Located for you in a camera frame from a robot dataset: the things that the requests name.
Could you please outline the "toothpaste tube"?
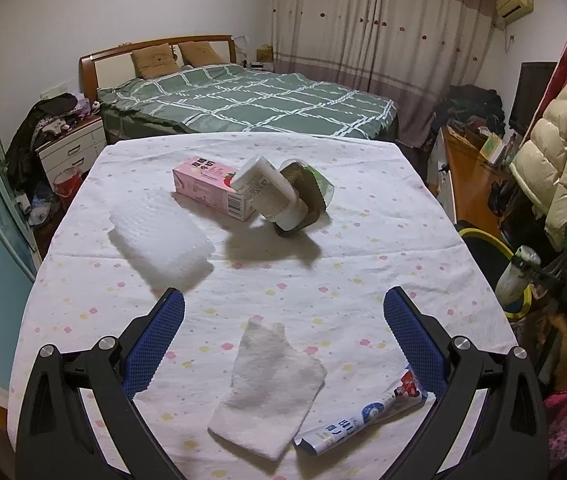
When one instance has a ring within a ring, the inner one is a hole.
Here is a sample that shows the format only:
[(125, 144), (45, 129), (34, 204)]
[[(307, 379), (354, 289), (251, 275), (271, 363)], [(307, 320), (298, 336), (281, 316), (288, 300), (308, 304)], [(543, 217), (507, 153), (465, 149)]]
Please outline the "toothpaste tube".
[(293, 443), (309, 455), (323, 455), (371, 425), (421, 408), (426, 400), (428, 391), (422, 388), (413, 368), (407, 365), (402, 376), (375, 400), (361, 404), (339, 420), (300, 432)]

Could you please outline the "white paper towel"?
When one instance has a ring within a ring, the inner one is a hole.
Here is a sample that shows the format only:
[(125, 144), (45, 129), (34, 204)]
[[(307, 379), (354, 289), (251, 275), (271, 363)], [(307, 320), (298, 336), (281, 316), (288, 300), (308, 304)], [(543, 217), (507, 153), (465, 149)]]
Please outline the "white paper towel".
[(327, 377), (315, 356), (297, 350), (285, 326), (251, 318), (241, 338), (227, 396), (208, 430), (275, 462), (299, 432)]

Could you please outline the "white bubble foam sheet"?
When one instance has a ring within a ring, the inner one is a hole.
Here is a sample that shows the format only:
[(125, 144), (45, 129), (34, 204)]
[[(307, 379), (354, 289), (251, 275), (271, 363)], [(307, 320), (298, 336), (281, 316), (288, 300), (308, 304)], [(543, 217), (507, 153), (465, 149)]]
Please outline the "white bubble foam sheet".
[(215, 247), (172, 193), (134, 192), (108, 218), (112, 242), (151, 287), (189, 290), (212, 273)]

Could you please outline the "clear green label bottle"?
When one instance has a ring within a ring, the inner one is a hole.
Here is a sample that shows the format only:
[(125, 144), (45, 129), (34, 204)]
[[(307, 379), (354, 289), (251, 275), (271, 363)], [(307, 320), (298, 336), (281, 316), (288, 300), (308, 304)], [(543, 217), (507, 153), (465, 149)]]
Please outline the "clear green label bottle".
[(334, 185), (315, 167), (300, 159), (282, 162), (279, 171), (292, 185), (310, 214), (323, 214), (334, 196)]

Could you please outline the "brown plastic tray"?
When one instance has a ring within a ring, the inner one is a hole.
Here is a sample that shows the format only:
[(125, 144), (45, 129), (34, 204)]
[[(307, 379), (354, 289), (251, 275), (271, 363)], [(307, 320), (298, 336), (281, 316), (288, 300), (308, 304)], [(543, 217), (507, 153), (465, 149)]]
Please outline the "brown plastic tray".
[(306, 216), (293, 229), (285, 231), (277, 224), (274, 230), (279, 236), (289, 237), (316, 223), (327, 211), (334, 195), (334, 185), (315, 167), (300, 159), (286, 160), (280, 174), (297, 192), (297, 203), (307, 207)]

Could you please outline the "white cylindrical container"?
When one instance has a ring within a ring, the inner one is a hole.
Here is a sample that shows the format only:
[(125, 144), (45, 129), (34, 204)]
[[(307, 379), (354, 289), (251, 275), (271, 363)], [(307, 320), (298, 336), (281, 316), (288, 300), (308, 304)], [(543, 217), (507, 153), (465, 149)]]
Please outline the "white cylindrical container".
[(297, 228), (308, 214), (299, 192), (264, 156), (257, 155), (246, 162), (231, 178), (230, 186), (282, 231)]

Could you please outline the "pink strawberry milk carton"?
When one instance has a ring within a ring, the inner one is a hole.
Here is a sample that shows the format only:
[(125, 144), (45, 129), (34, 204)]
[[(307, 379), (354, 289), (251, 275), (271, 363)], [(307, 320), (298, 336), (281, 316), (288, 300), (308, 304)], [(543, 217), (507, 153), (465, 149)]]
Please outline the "pink strawberry milk carton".
[(236, 168), (194, 156), (172, 170), (176, 192), (239, 221), (246, 221), (254, 208), (238, 194), (230, 181)]

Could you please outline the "white paper cup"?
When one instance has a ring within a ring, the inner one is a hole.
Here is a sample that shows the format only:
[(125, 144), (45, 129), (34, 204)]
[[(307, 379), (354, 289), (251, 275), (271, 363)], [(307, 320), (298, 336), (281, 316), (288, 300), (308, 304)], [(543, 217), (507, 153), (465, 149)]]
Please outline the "white paper cup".
[(530, 247), (520, 246), (497, 282), (495, 295), (499, 304), (507, 308), (518, 301), (540, 270), (541, 258), (538, 254)]

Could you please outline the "cream puffer jacket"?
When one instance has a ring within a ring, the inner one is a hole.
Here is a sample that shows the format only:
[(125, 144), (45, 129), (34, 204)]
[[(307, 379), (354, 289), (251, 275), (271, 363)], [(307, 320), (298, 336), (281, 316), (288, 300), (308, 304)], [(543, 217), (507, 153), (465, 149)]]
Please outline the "cream puffer jacket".
[(546, 217), (550, 243), (562, 248), (567, 230), (567, 84), (533, 125), (510, 170), (523, 193)]

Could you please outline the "white dotted table cloth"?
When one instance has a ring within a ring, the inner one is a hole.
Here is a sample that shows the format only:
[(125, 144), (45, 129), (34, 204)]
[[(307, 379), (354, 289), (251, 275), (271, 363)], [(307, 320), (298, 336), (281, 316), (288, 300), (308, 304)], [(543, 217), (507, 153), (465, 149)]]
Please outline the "white dotted table cloth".
[(172, 170), (198, 156), (240, 167), (262, 155), (300, 159), (334, 185), (323, 220), (278, 236), (262, 219), (231, 219), (182, 200), (213, 243), (212, 267), (184, 286), (186, 318), (136, 404), (157, 440), (191, 479), (376, 479), (423, 419), (414, 412), (373, 426), (312, 457), (289, 448), (277, 463), (243, 453), (207, 430), (246, 323), (285, 326), (290, 344), (326, 367), (326, 385), (304, 425), (314, 428), (378, 393), (405, 358), (387, 328), (382, 300), (402, 287), (448, 333), (504, 352), (515, 335), (453, 224), (394, 144), (308, 134), (158, 136), (106, 148), (54, 233), (29, 294), (10, 379), (8, 429), (18, 429), (38, 350), (90, 348), (148, 312), (161, 287), (116, 246), (111, 211), (172, 195)]

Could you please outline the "red bucket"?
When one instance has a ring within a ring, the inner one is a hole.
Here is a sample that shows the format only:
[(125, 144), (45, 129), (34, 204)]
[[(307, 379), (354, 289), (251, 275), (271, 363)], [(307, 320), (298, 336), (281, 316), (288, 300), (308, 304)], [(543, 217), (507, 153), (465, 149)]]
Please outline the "red bucket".
[(77, 168), (65, 169), (54, 178), (53, 191), (64, 209), (70, 206), (81, 185), (82, 174)]

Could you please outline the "dark clothes on nightstand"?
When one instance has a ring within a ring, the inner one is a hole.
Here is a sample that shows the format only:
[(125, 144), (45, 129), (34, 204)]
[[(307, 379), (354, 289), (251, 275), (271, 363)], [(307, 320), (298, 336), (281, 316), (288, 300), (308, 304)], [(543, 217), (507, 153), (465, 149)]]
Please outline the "dark clothes on nightstand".
[(35, 195), (37, 185), (46, 180), (36, 152), (37, 148), (48, 141), (49, 135), (44, 132), (44, 128), (56, 120), (72, 128), (91, 112), (89, 100), (78, 99), (68, 92), (38, 101), (30, 109), (16, 130), (4, 158), (6, 176), (14, 192), (25, 194), (30, 200)]

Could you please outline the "pink white curtain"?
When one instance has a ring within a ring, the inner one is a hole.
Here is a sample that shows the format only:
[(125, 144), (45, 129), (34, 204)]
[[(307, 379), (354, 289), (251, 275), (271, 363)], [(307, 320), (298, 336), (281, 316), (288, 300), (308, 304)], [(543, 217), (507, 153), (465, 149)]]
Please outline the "pink white curtain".
[(421, 148), (452, 86), (472, 84), (496, 0), (274, 0), (274, 68), (392, 100), (398, 139)]

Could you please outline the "left brown pillow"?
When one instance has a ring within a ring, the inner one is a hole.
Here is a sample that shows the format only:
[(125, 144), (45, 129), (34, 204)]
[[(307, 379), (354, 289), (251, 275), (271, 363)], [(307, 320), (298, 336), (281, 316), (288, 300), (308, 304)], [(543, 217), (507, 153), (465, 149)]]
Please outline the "left brown pillow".
[(139, 78), (154, 79), (180, 71), (174, 51), (169, 44), (158, 44), (131, 52), (134, 71)]

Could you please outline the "wall air conditioner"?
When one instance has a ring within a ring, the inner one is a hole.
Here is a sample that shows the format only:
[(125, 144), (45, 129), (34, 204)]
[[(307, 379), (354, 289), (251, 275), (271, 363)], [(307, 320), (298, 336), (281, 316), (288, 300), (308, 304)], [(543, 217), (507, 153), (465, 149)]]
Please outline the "wall air conditioner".
[(496, 0), (495, 26), (505, 29), (507, 25), (523, 18), (534, 10), (534, 0)]

